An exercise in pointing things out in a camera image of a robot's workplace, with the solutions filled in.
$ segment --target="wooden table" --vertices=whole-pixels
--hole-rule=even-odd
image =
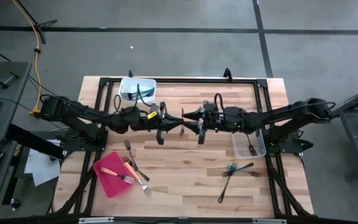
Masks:
[[[79,101],[84,105],[94,106],[99,79],[100,77],[84,77],[79,97]],[[267,80],[273,109],[286,106],[288,100],[283,79]],[[118,88],[119,84],[115,83],[113,96]],[[185,112],[194,111],[202,105],[203,100],[213,101],[217,92],[222,94],[224,106],[238,106],[247,111],[256,111],[254,88],[250,84],[158,83],[156,102],[165,101],[168,112],[180,117],[181,108]],[[110,108],[110,112],[114,112],[112,102]],[[255,166],[251,170],[262,172],[264,176],[252,177],[246,173],[235,173],[227,187],[223,203],[219,204],[218,197],[226,183],[226,178],[221,177],[221,173],[235,160],[230,134],[208,131],[205,143],[198,145],[198,137],[189,129],[185,128],[182,137],[179,137],[179,131],[180,127],[177,127],[166,134],[163,146],[158,145],[155,140],[156,131],[128,131],[125,134],[110,131],[102,157],[113,151],[117,151],[121,156],[129,156],[122,141],[130,140],[139,169],[150,177],[147,185],[152,196],[147,197],[140,186],[135,184],[119,196],[107,198],[97,181],[92,215],[232,218],[274,216],[263,157],[237,160],[239,166],[252,161]],[[256,138],[251,138],[251,141],[256,142]],[[84,154],[74,152],[63,163],[55,192],[54,209],[59,209],[78,185]],[[291,154],[283,154],[282,160],[288,188],[302,206],[313,213],[301,161]],[[284,211],[282,194],[277,184],[276,188],[280,208]],[[83,208],[87,193],[88,188],[83,197]]]

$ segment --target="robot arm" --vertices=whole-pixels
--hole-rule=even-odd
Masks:
[[[309,123],[329,122],[333,116],[328,104],[330,103],[325,100],[311,98],[275,110],[256,113],[246,112],[236,106],[223,108],[223,112],[219,112],[214,103],[204,101],[200,109],[183,115],[184,118],[194,120],[184,121],[183,125],[199,134],[198,143],[203,144],[205,132],[209,129],[216,132],[239,131],[251,134],[267,124],[291,119],[282,126],[274,126],[268,130],[269,142],[276,142]]]
[[[152,104],[150,113],[141,116],[141,111],[135,106],[123,108],[113,114],[106,114],[82,105],[80,102],[70,101],[64,96],[42,95],[42,99],[43,105],[40,113],[42,119],[59,121],[78,131],[82,137],[90,141],[98,139],[102,130],[97,124],[103,124],[119,134],[126,133],[129,127],[134,131],[158,130],[157,141],[163,143],[163,131],[168,132],[181,125],[183,121],[170,116],[164,102],[161,102],[160,107]],[[79,118],[93,123],[85,123]]]
[[[113,114],[106,114],[77,101],[70,101],[63,96],[43,96],[46,97],[43,98],[42,119],[59,121],[80,132],[83,137],[87,137],[91,141],[98,138],[100,128],[97,124],[106,125],[110,130],[120,134],[126,133],[129,127],[134,131],[157,130],[159,144],[163,144],[163,132],[168,132],[183,124],[194,133],[199,134],[198,144],[203,144],[206,131],[209,129],[216,132],[235,133],[239,131],[251,134],[267,124],[291,119],[282,126],[274,126],[268,130],[269,142],[277,142],[309,123],[327,123],[334,118],[328,107],[330,103],[317,98],[299,101],[263,113],[247,112],[236,106],[223,108],[223,112],[219,112],[216,104],[204,101],[200,109],[183,115],[184,118],[193,121],[183,121],[182,118],[170,116],[164,102],[161,102],[159,107],[152,104],[150,113],[142,116],[142,112],[135,106],[123,108]],[[79,118],[93,123],[85,123]]]

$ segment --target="clear plastic container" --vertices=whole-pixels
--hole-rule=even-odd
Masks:
[[[139,84],[139,90],[141,93],[147,92],[151,89],[154,89],[154,92],[151,96],[143,96],[145,103],[152,103],[155,99],[155,91],[157,87],[157,82],[154,79],[149,78],[123,78],[119,85],[119,96],[121,99],[127,103],[135,103],[136,93],[137,93],[137,84]],[[128,97],[128,93],[132,94],[132,99]],[[142,100],[138,97],[138,103],[141,103]]]
[[[249,139],[254,145],[256,156],[253,156],[249,151],[248,139],[244,133],[231,134],[231,140],[233,143],[234,156],[237,159],[255,159],[266,155],[266,147],[264,138],[262,137],[262,131],[259,130],[259,136],[256,136],[256,132],[249,134]]]

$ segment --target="concrete floor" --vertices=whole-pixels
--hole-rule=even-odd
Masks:
[[[257,27],[252,0],[22,2],[39,22],[58,19],[57,26]],[[358,0],[259,0],[259,6],[265,29],[358,29]],[[0,0],[0,25],[27,23],[12,2]],[[128,69],[136,76],[219,77],[229,67],[236,77],[266,77],[258,34],[48,32],[45,37],[42,84],[71,99],[77,99],[85,75],[126,75]],[[266,42],[273,76],[284,78],[291,103],[313,96],[341,105],[358,92],[358,35],[270,34]],[[32,32],[0,31],[0,52],[12,60],[33,62],[34,47]],[[21,103],[32,107],[35,96],[28,84]],[[14,122],[31,131],[55,128],[22,108]],[[344,179],[358,169],[358,157],[340,120],[302,130],[314,142],[304,160],[315,214],[358,220],[358,181]],[[0,217],[44,214],[53,187],[53,181],[27,191],[19,186],[15,194],[22,207],[15,212],[1,207]]]

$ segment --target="orange handle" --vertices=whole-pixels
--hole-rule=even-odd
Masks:
[[[135,171],[132,169],[131,165],[126,162],[124,163],[124,166],[135,177],[135,179],[140,180]]]
[[[113,171],[111,171],[111,170],[109,170],[107,168],[104,168],[104,167],[100,168],[100,171],[104,172],[105,174],[110,174],[110,175],[113,175],[113,176],[116,176],[116,177],[118,176],[117,173],[115,173],[115,172],[113,172]]]

